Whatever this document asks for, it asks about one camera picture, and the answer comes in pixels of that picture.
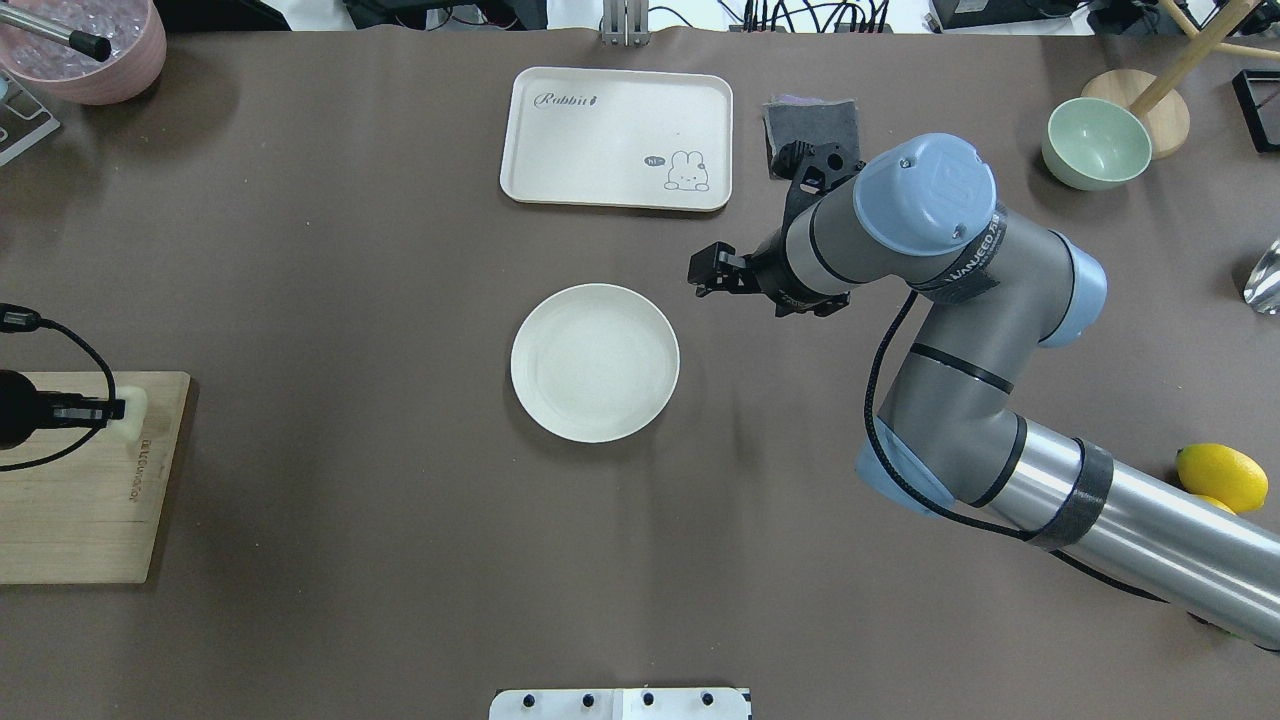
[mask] lemon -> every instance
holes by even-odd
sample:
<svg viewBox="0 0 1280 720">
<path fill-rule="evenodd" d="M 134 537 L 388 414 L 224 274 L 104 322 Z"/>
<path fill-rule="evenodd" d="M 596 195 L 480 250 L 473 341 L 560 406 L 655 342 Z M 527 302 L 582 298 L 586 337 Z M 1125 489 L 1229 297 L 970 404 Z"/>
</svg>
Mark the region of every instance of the lemon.
<svg viewBox="0 0 1280 720">
<path fill-rule="evenodd" d="M 1213 507 L 1217 507 L 1219 510 L 1226 510 L 1231 515 L 1235 515 L 1235 510 L 1231 510 L 1225 502 L 1222 502 L 1216 497 L 1210 497 L 1207 495 L 1197 495 L 1196 497 L 1203 500 L 1204 502 L 1212 505 Z"/>
<path fill-rule="evenodd" d="M 1187 492 L 1217 498 L 1233 512 L 1257 510 L 1267 498 L 1262 468 L 1239 450 L 1215 442 L 1179 450 L 1178 479 Z"/>
</svg>

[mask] light blue cap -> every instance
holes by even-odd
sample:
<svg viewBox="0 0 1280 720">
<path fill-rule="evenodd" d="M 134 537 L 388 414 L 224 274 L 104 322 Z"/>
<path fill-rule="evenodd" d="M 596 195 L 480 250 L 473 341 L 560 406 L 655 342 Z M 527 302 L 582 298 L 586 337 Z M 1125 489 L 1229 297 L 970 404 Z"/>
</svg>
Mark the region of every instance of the light blue cap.
<svg viewBox="0 0 1280 720">
<path fill-rule="evenodd" d="M 951 491 L 938 480 L 937 475 L 929 470 L 924 461 L 911 452 L 911 448 L 888 425 L 879 418 L 876 418 L 873 421 L 876 423 L 876 436 L 879 437 L 881 445 L 884 447 L 884 456 L 888 457 L 897 474 L 902 475 L 906 484 L 911 486 L 913 489 L 924 497 L 951 510 L 956 503 L 956 498 L 951 495 Z M 863 448 L 858 454 L 858 460 L 854 461 L 854 470 L 858 471 L 858 477 L 864 483 L 872 486 L 877 492 L 902 507 L 914 510 L 922 515 L 934 514 L 906 495 L 902 488 L 897 487 L 893 478 L 888 477 L 888 471 L 881 465 L 879 457 L 876 457 L 876 451 L 872 450 L 870 441 L 863 443 Z"/>
<path fill-rule="evenodd" d="M 1071 241 L 1061 233 L 1053 233 L 1062 238 L 1066 251 L 1071 255 L 1071 301 L 1066 305 L 1066 314 L 1057 329 L 1048 337 L 1039 341 L 1041 347 L 1061 347 L 1080 337 L 1084 328 L 1093 324 L 1102 314 L 1102 305 L 1107 301 L 1107 272 L 1102 264 L 1092 255 L 1071 245 Z"/>
<path fill-rule="evenodd" d="M 854 181 L 854 211 L 881 245 L 943 255 L 969 243 L 996 211 L 996 177 L 966 141 L 922 135 L 877 155 Z"/>
</svg>

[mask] wooden cutting board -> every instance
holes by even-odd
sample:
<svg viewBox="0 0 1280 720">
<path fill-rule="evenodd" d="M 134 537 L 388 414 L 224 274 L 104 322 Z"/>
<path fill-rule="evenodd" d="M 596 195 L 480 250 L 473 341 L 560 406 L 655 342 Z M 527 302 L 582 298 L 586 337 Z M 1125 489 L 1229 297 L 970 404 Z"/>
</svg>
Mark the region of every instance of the wooden cutting board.
<svg viewBox="0 0 1280 720">
<path fill-rule="evenodd" d="M 100 373 L 23 373 L 37 389 L 106 397 Z M 138 442 L 100 432 L 47 465 L 0 473 L 0 583 L 142 583 L 183 427 L 191 375 L 115 373 L 147 391 Z M 83 429 L 36 430 L 0 462 L 55 452 Z"/>
</svg>

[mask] green bowl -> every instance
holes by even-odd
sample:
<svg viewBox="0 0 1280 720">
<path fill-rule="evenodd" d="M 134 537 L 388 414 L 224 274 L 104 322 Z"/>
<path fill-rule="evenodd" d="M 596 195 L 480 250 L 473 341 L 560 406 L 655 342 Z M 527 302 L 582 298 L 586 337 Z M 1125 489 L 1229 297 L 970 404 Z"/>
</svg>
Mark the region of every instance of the green bowl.
<svg viewBox="0 0 1280 720">
<path fill-rule="evenodd" d="M 1107 190 L 1151 164 L 1151 136 L 1133 113 L 1098 97 L 1076 97 L 1048 118 L 1041 154 L 1053 177 L 1076 190 Z"/>
</svg>

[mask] cable connector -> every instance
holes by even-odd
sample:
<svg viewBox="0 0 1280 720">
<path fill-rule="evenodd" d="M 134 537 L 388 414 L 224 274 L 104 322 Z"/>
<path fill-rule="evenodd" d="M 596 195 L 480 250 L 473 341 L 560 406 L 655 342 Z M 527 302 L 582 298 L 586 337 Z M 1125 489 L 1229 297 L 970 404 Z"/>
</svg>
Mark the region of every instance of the cable connector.
<svg viewBox="0 0 1280 720">
<path fill-rule="evenodd" d="M 0 302 L 0 333 L 29 333 L 40 329 L 44 318 L 31 307 Z"/>
</svg>

